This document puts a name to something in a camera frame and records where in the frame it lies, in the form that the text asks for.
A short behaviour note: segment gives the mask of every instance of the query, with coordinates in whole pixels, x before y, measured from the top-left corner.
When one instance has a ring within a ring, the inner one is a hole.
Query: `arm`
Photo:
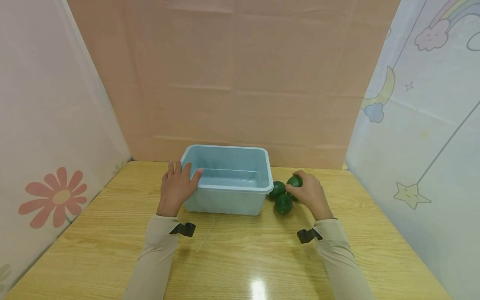
[[[322,185],[315,176],[304,171],[293,175],[301,177],[303,184],[298,188],[287,184],[286,190],[307,206],[315,218],[313,228],[322,237],[316,240],[317,251],[325,263],[335,299],[375,299],[350,250],[340,221],[333,217]]]
[[[316,241],[317,251],[325,263],[335,299],[375,299],[350,250],[347,234],[340,221],[336,219],[316,221],[314,229],[323,238]]]
[[[175,170],[173,163],[168,164],[168,171],[162,178],[160,203],[156,215],[148,224],[144,249],[137,260],[123,300],[163,299],[178,242],[178,235],[170,232],[179,224],[177,214],[180,207],[195,192],[203,173],[202,169],[196,170],[190,180],[191,170],[191,163],[184,170],[179,161]]]
[[[163,299],[178,235],[175,217],[153,216],[145,234],[145,245],[128,283],[123,300]]]

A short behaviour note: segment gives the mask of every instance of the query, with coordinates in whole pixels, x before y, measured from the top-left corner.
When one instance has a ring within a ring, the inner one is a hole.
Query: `cloud print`
[[[448,40],[447,29],[450,25],[450,21],[442,19],[433,26],[433,28],[427,27],[425,30],[417,36],[415,39],[415,45],[422,51],[427,51],[433,48],[441,48]]]
[[[384,106],[382,103],[368,105],[364,110],[370,122],[380,123],[384,119]]]

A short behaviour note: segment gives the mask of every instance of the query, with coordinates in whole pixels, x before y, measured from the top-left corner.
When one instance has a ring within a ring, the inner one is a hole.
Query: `hand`
[[[294,195],[300,203],[310,209],[315,221],[333,219],[332,211],[325,197],[324,187],[320,184],[320,181],[314,175],[301,170],[293,172],[293,175],[299,176],[303,184],[299,188],[287,184],[285,186],[287,192]]]
[[[192,163],[188,163],[183,171],[179,161],[176,162],[175,170],[172,162],[168,164],[168,171],[162,177],[160,203],[156,209],[157,215],[177,216],[182,204],[198,188],[198,182],[204,172],[202,168],[196,170],[192,180],[190,180],[191,170]]]

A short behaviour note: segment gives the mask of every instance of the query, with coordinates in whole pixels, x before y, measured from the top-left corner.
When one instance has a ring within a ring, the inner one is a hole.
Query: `star print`
[[[400,182],[396,183],[398,193],[393,197],[398,200],[405,201],[411,209],[416,209],[418,203],[430,203],[431,201],[419,194],[419,185],[412,184],[405,186]]]
[[[412,83],[413,83],[413,81],[410,84],[407,84],[405,86],[407,88],[407,92],[408,92],[409,89],[413,88]]]

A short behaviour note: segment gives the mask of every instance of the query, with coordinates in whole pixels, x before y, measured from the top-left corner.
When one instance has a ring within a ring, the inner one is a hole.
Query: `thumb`
[[[287,183],[285,185],[285,190],[298,198],[301,188],[296,188],[293,185]]]
[[[200,168],[195,171],[193,174],[192,180],[190,180],[190,184],[194,187],[194,189],[198,188],[198,182],[204,173],[204,169]]]

